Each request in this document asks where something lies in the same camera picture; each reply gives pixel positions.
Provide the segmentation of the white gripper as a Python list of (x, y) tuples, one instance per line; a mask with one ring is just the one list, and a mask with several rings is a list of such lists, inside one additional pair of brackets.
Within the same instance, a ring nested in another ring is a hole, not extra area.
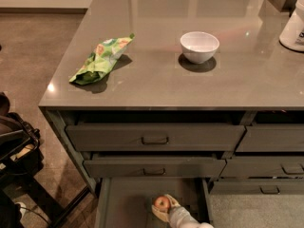
[(152, 206), (152, 213), (161, 221), (168, 222), (171, 228), (199, 228), (200, 224), (190, 215), (184, 208), (180, 207), (179, 202), (169, 194), (165, 194), (168, 199), (169, 207), (171, 210), (168, 214), (167, 209), (161, 209)]

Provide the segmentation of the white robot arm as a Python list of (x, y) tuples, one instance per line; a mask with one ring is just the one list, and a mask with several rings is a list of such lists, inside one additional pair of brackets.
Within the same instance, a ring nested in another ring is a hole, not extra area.
[(169, 194), (157, 197), (151, 205), (152, 213), (171, 228), (214, 228), (211, 224), (200, 223)]

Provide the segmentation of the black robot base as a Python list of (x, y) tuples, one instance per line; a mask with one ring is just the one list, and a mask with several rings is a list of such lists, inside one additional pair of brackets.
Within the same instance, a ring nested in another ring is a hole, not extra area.
[(59, 228), (63, 207), (34, 178), (43, 165), (40, 147), (40, 130), (24, 121), (17, 113), (10, 112), (10, 100), (0, 93), (0, 160), (4, 165), (1, 180), (16, 180), (27, 194), (46, 213), (48, 228)]

